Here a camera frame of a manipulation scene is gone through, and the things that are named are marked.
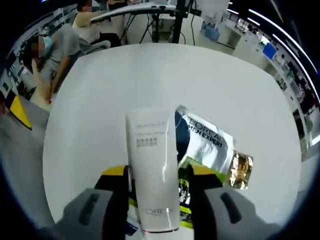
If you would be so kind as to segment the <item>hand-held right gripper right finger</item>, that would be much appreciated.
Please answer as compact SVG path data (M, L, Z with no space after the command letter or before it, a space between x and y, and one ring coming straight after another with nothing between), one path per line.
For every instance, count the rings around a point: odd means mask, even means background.
M216 174L201 165L187 167L191 220L196 240L261 240L263 221L255 206L224 187Z

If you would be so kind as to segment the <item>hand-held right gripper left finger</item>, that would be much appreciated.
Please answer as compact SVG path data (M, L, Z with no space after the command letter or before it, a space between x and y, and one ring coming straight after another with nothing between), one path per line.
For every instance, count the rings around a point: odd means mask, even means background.
M102 172L63 210L65 240L124 240L131 189L130 169L118 165Z

